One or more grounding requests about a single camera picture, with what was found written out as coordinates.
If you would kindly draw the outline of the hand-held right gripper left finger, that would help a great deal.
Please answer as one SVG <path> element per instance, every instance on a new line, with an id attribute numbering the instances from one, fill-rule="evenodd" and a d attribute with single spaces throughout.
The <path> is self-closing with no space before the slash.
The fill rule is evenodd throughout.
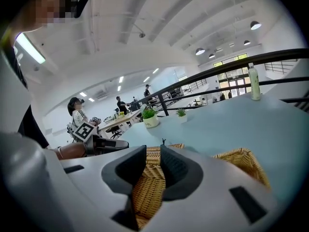
<path id="1" fill-rule="evenodd" d="M 145 145 L 60 163 L 70 181 L 100 213 L 138 231 L 133 188 L 146 166 Z"/>

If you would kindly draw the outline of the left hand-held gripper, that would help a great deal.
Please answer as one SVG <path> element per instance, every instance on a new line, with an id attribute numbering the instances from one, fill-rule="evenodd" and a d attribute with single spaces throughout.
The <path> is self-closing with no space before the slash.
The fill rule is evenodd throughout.
<path id="1" fill-rule="evenodd" d="M 127 141 L 112 141 L 103 138 L 101 135 L 96 134 L 96 132 L 96 127 L 87 122 L 83 122 L 73 132 L 74 139 L 84 144 L 87 155 L 100 155 L 112 152 L 115 149 L 122 150 L 129 148 L 129 143 Z"/>

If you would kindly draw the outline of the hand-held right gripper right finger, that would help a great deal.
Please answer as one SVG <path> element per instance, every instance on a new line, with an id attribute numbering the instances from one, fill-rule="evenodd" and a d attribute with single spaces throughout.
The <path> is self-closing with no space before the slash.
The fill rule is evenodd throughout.
<path id="1" fill-rule="evenodd" d="M 262 232 L 278 202 L 270 190 L 225 160 L 161 145 L 166 188 L 146 232 Z"/>

